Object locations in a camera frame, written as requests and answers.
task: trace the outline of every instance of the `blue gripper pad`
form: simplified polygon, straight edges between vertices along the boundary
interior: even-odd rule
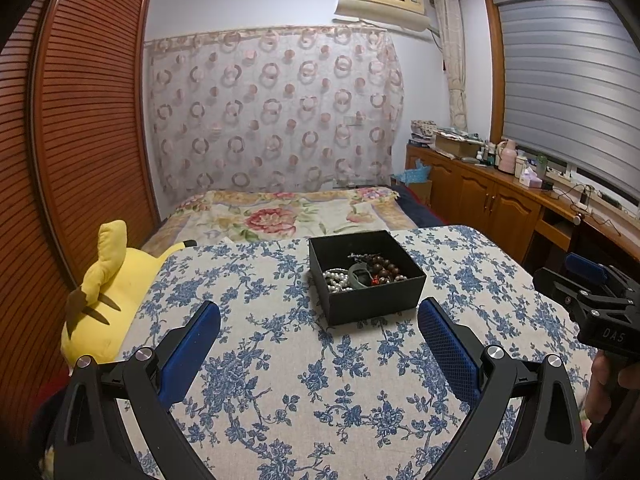
[[[418,329],[451,386],[453,394],[473,409],[481,394],[478,387],[478,367],[456,334],[442,319],[431,298],[424,300],[418,307]]]
[[[219,332],[220,310],[209,302],[162,368],[158,398],[167,411],[187,395]]]
[[[569,272],[583,277],[594,285],[605,285],[607,283],[607,271],[604,267],[594,264],[591,260],[583,258],[575,253],[567,254],[564,259],[564,266]]]

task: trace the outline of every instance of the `metal knob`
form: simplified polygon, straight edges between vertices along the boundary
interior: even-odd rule
[[[486,352],[489,354],[491,359],[502,359],[504,357],[504,350],[499,346],[489,346],[486,349]]]
[[[555,368],[559,368],[562,366],[562,359],[556,354],[549,354],[546,356],[546,360],[549,361],[549,364]]]
[[[153,355],[153,353],[154,351],[151,348],[145,346],[136,352],[136,359],[138,361],[146,361]]]
[[[78,361],[76,361],[76,366],[78,368],[87,368],[88,365],[91,364],[91,356],[89,355],[82,355],[78,358]]]

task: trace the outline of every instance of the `pearl necklace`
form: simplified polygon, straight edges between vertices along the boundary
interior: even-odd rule
[[[346,269],[329,269],[322,273],[322,276],[326,280],[329,293],[343,292],[347,290],[353,290],[349,285],[349,271]]]

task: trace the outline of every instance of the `cardboard box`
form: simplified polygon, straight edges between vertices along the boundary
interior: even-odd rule
[[[436,135],[436,148],[443,152],[450,153],[457,158],[464,156],[476,156],[476,153],[480,149],[479,144],[473,144],[471,142],[464,142],[460,140],[447,139],[440,134]]]
[[[431,205],[431,180],[408,184],[407,187],[415,193],[421,204]]]
[[[351,267],[355,263],[348,257],[351,253],[380,254],[396,264],[407,279],[330,294],[322,273],[329,269]],[[416,308],[427,279],[422,269],[388,231],[309,238],[309,266],[329,325]]]

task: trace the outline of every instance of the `circle pattern curtain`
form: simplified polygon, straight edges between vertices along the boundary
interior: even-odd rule
[[[402,109],[388,32],[283,27],[152,44],[156,164],[172,203],[208,189],[384,184]]]

